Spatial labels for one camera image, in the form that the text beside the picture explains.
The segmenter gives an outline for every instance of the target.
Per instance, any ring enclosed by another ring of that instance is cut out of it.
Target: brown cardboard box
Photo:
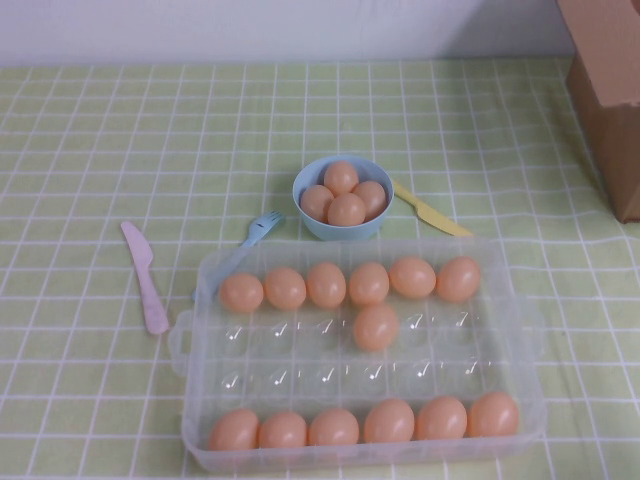
[[[576,45],[567,87],[616,218],[640,221],[640,0],[558,0]]]

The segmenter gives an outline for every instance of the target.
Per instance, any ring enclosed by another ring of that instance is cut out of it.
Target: orange egg
[[[358,420],[344,408],[325,410],[309,427],[309,445],[355,445],[359,438]]]
[[[347,281],[334,263],[318,263],[307,273],[307,292],[318,307],[336,308],[347,294]]]
[[[295,412],[280,412],[260,427],[260,448],[297,448],[307,444],[307,422]]]
[[[413,437],[415,418],[407,402],[390,398],[373,407],[364,422],[366,443],[408,442]]]
[[[329,205],[327,221],[336,227],[353,227],[364,222],[365,215],[362,199],[353,193],[343,193]]]
[[[462,303],[473,296],[480,285],[480,267],[471,257],[456,257],[438,272],[436,292],[443,300]]]
[[[411,299],[425,298],[436,286],[436,272],[420,257],[402,257],[391,266],[389,280],[400,295]]]
[[[368,180],[359,184],[353,191],[365,206],[364,221],[368,222],[380,215],[387,207],[387,194],[378,182]]]
[[[264,298],[262,283],[248,273],[228,276],[218,291],[220,303],[235,313],[251,313],[260,306]]]
[[[216,422],[209,450],[251,450],[258,446],[258,416],[248,408],[233,410]]]
[[[513,398],[504,392],[491,392],[471,406],[467,434],[470,437],[515,435],[518,424],[518,405]]]
[[[269,303],[280,310],[295,310],[307,297],[307,285],[293,268],[271,270],[264,280],[264,292]]]
[[[327,187],[314,185],[307,188],[300,197],[300,208],[314,220],[327,223],[329,205],[333,198],[333,193]]]
[[[396,312],[379,303],[363,308],[353,322],[353,340],[365,352],[384,350],[398,336],[400,325]]]
[[[368,262],[356,268],[349,277],[349,296],[356,305],[382,302],[389,293],[389,275],[377,262]]]
[[[416,440],[462,438],[467,430],[467,410],[455,397],[437,397],[427,403],[416,420]]]
[[[349,162],[333,162],[324,172],[324,186],[331,190],[334,197],[352,192],[358,185],[358,172]]]

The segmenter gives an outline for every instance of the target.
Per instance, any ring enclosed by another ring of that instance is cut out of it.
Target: white wall
[[[0,0],[0,65],[572,52],[555,0]]]

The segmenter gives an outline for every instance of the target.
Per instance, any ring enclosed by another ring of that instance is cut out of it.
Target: yellow plastic knife
[[[443,232],[456,237],[468,237],[473,235],[466,228],[461,227],[454,221],[442,215],[434,208],[424,203],[422,200],[420,200],[395,180],[391,181],[393,182],[395,195],[407,202],[409,205],[412,205],[416,209],[418,218],[423,222],[426,222],[429,225],[437,228],[438,230],[442,230]]]

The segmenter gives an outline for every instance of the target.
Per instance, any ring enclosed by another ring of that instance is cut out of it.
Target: plastic cutlery
[[[429,225],[436,227],[438,230],[442,230],[449,235],[454,235],[458,237],[466,237],[473,235],[466,228],[461,227],[453,220],[445,217],[443,214],[438,212],[433,207],[430,207],[418,197],[416,197],[413,193],[407,190],[405,187],[400,185],[395,180],[393,181],[393,190],[395,195],[409,205],[412,205],[416,209],[416,215],[423,222],[428,223]]]
[[[216,293],[220,283],[242,263],[242,260],[249,253],[250,247],[263,239],[282,220],[284,220],[284,215],[273,210],[260,215],[251,222],[247,239],[220,265],[218,270],[206,279],[207,288],[211,290],[212,295]],[[191,294],[191,298],[195,301],[195,291]]]
[[[131,250],[133,265],[140,283],[140,296],[147,330],[149,333],[159,335],[169,328],[169,320],[149,272],[153,252],[149,242],[133,223],[122,222],[120,228]]]

